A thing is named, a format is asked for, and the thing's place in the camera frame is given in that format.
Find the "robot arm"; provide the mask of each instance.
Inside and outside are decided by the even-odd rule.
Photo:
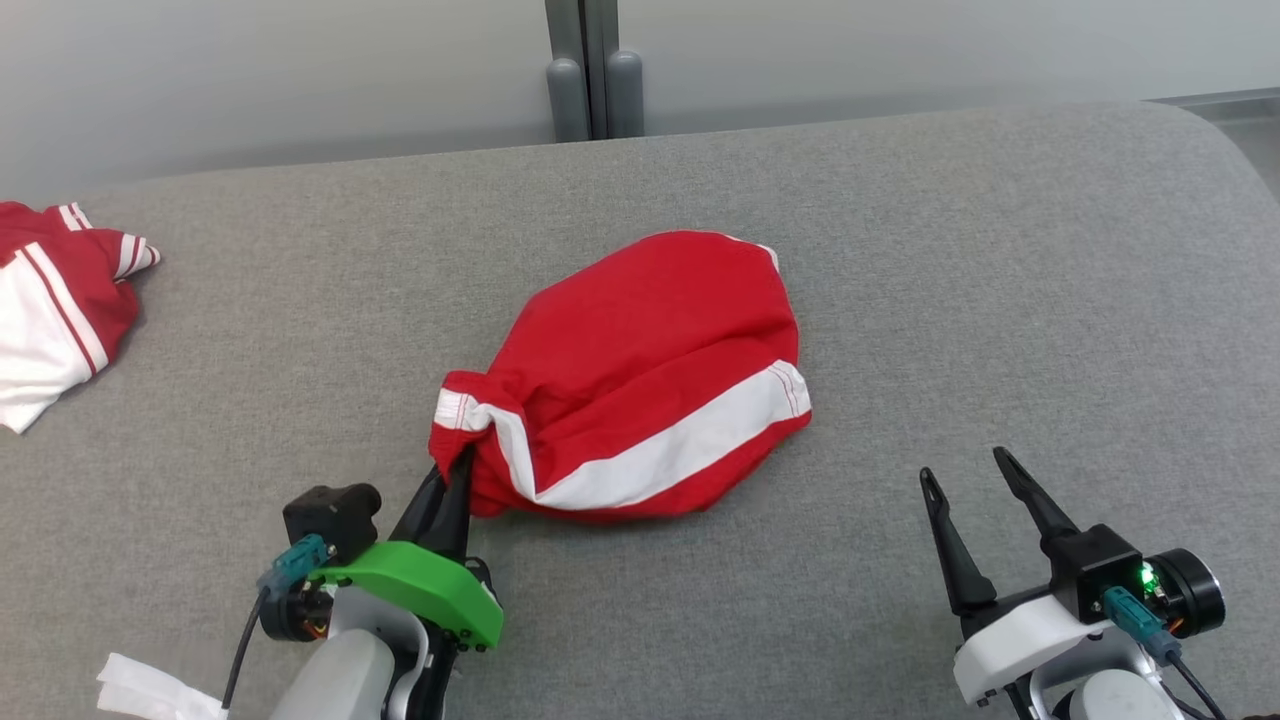
[[[467,556],[471,454],[445,488],[433,468],[387,542],[328,564],[260,615],[274,639],[319,650],[280,700],[271,720],[439,720],[458,653],[497,646],[503,611],[489,570]],[[328,541],[371,528],[344,515],[329,488],[312,488],[285,507],[294,536]],[[376,503],[366,503],[376,511]]]
[[[1211,630],[1225,619],[1221,588],[1208,568],[1185,550],[1144,560],[1106,525],[1082,532],[1012,454],[997,447],[995,456],[1039,529],[1052,570],[1048,584],[1006,597],[978,570],[933,473],[920,470],[947,597],[965,638],[955,657],[965,702],[986,706],[1004,691],[1023,720],[1120,714],[1181,720],[1184,707],[1198,715],[1167,693],[1161,667],[1174,662],[1184,671],[1174,638]],[[1044,691],[1082,679],[1050,711]],[[1116,697],[1125,698],[1124,707]]]

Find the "white stripe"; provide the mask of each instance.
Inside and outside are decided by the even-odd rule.
[[[67,229],[76,232],[81,229],[79,223],[76,222],[76,215],[72,214],[72,209],[67,205],[59,205],[58,211],[63,215],[63,222],[67,223]]]
[[[152,250],[154,249],[147,245],[147,238],[138,238],[138,266],[133,268],[134,272],[155,265],[155,263],[151,261],[154,258]]]
[[[133,260],[129,263],[129,266],[124,269],[125,275],[132,275],[138,270],[138,263],[142,261],[142,246],[146,245],[146,241],[140,237],[133,245]]]
[[[123,278],[129,272],[129,263],[133,260],[133,246],[137,242],[138,238],[132,234],[125,234],[120,238],[120,266],[115,269],[116,279]]]
[[[90,359],[93,360],[93,365],[101,373],[108,363],[106,350],[102,347],[102,341],[97,340],[97,333],[93,332],[93,325],[90,324],[88,318],[84,316],[79,305],[76,305],[76,300],[72,299],[72,293],[67,290],[67,283],[63,281],[63,274],[58,272],[54,261],[49,259],[49,255],[45,255],[45,250],[38,243],[33,242],[28,245],[27,252],[31,254],[31,259],[36,261],[40,272],[45,273],[49,286],[54,288],[54,299],[63,306],[63,313],[67,313],[67,319],[70,320],[72,329],[79,336]]]
[[[540,493],[518,415],[442,388],[435,423],[466,432],[493,425],[520,495],[557,510],[593,510],[644,502],[709,468],[769,425],[799,418],[812,407],[800,372],[778,360],[676,424],[613,457],[584,462]]]
[[[748,242],[748,241],[745,241],[745,240],[742,240],[742,238],[739,238],[739,237],[733,237],[733,236],[731,236],[731,234],[726,234],[724,237],[727,237],[727,238],[730,238],[730,240],[736,240],[736,241],[739,241],[739,242],[746,242],[748,245],[754,245],[754,246],[759,247],[760,250],[764,250],[765,252],[768,252],[768,254],[769,254],[769,260],[773,260],[773,269],[774,269],[774,270],[781,270],[781,269],[782,269],[782,268],[781,268],[781,266],[778,265],[778,254],[777,254],[777,252],[776,252],[776,251],[774,251],[774,250],[773,250],[772,247],[769,247],[768,245],[760,245],[760,243],[758,243],[758,242]]]
[[[87,231],[93,229],[93,225],[88,224],[88,218],[84,217],[84,213],[81,213],[79,202],[72,202],[72,213],[74,213],[76,219],[79,220],[82,225],[84,225],[84,229]]]

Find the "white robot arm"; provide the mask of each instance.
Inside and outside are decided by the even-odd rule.
[[[1174,665],[1215,720],[1225,720],[1181,662],[1176,639],[1225,620],[1208,568],[1185,550],[1143,559],[1106,525],[1079,530],[1007,450],[995,455],[1039,528],[1052,579],[997,597],[951,523],[933,473],[920,470],[947,597],[965,637],[955,656],[964,701],[986,706],[1002,691],[1021,720],[1204,720],[1165,687],[1161,667]],[[1044,691],[1066,684],[1078,687],[1050,708]]]

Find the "gray couch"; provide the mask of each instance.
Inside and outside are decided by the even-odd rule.
[[[534,291],[639,237],[774,247],[813,424],[712,511],[479,521],[507,607],[456,719],[1010,716],[965,708],[915,479],[1001,591],[1047,579],[991,457],[1228,593],[1188,661],[1280,710],[1280,206],[1178,109],[977,110],[269,168],[82,197],[165,261],[120,361],[0,436],[3,715],[93,717],[108,652],[220,693],[280,506],[371,480],[387,532],[435,392]],[[233,717],[310,648],[259,635]]]

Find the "folded red garment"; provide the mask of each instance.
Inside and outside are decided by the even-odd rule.
[[[138,314],[125,278],[159,261],[146,238],[95,228],[74,202],[0,202],[0,425],[26,430],[115,360]]]
[[[772,250],[652,236],[535,295],[488,373],[449,373],[429,450],[476,446],[476,515],[705,510],[809,423],[799,342]]]

